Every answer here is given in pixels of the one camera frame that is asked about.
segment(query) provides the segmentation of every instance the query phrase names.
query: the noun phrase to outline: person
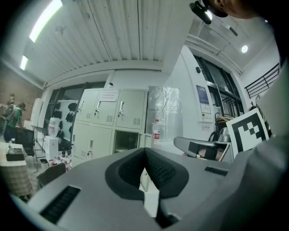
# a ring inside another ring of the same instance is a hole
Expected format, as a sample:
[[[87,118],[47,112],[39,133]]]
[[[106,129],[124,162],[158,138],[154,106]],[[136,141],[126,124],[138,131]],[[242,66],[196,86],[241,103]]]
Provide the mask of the person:
[[[6,117],[7,124],[4,132],[4,140],[9,143],[15,138],[15,127],[22,127],[22,111],[26,110],[25,103],[20,103],[17,107],[14,106],[13,112]]]
[[[203,0],[203,3],[211,13],[222,18],[228,15],[240,19],[264,18],[273,28],[280,64],[283,65],[289,51],[284,29],[288,21],[286,1],[284,6],[278,8],[272,2],[263,0]]]
[[[7,105],[9,106],[9,105],[14,104],[14,101],[15,101],[15,94],[14,94],[14,93],[11,93],[11,94],[10,94],[10,99],[9,99],[9,101],[7,102]]]

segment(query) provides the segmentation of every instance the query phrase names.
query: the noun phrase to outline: sign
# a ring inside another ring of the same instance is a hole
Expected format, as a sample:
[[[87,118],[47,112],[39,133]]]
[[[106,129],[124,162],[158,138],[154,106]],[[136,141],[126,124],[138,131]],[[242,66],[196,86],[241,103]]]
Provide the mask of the sign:
[[[210,126],[209,125],[202,125],[202,131],[209,131]]]
[[[196,85],[198,96],[200,100],[200,111],[201,113],[211,114],[211,109],[209,106],[209,99],[207,95],[206,88]]]
[[[206,88],[196,85],[200,103],[209,104]]]
[[[211,109],[208,104],[201,103],[200,104],[200,111],[202,113],[211,114]]]
[[[118,90],[102,90],[99,101],[116,102]]]

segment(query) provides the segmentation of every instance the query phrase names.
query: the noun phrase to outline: corrugated ceiling panel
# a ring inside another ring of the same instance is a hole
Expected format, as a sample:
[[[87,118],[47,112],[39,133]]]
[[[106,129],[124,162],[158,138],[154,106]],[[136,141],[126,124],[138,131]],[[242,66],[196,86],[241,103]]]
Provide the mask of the corrugated ceiling panel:
[[[139,59],[137,2],[89,0],[95,23],[111,60]]]
[[[172,6],[173,0],[63,1],[36,42],[28,42],[26,69],[50,80],[102,62],[163,61]]]
[[[141,58],[162,61],[172,0],[139,0]]]

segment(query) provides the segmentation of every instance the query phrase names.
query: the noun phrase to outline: fluorescent light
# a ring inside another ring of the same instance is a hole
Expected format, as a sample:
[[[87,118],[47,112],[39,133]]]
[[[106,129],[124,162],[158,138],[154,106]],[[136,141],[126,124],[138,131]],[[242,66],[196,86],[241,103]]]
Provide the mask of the fluorescent light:
[[[241,51],[242,51],[243,53],[246,53],[246,52],[248,51],[248,46],[244,45],[244,46],[242,47]]]
[[[207,11],[205,12],[205,14],[206,14],[206,15],[211,19],[211,21],[212,21],[212,18],[213,18],[212,13],[207,10]]]
[[[25,56],[22,56],[22,60],[21,60],[21,64],[20,64],[20,68],[21,68],[22,70],[25,70],[27,61],[28,61],[28,58],[26,58]]]
[[[37,19],[29,38],[35,42],[37,37],[39,36],[40,32],[46,25],[46,23],[49,21],[49,19],[56,13],[56,11],[62,7],[61,0],[53,0],[46,9],[42,12],[40,17]]]

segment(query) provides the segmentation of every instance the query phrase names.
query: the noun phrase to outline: door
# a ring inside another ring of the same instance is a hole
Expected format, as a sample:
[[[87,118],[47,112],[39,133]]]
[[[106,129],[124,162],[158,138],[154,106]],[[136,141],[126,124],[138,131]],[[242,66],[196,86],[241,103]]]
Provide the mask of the door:
[[[113,126],[118,90],[102,90],[93,111],[93,123]]]
[[[87,140],[89,138],[89,125],[75,123],[74,128],[76,131],[73,131],[75,134],[73,156],[83,161],[86,161],[86,157],[88,154]]]
[[[145,92],[122,91],[117,127],[141,129]]]
[[[87,160],[93,160],[109,155],[112,129],[90,126],[87,150]]]
[[[76,120],[90,122],[99,90],[85,90],[79,102]]]

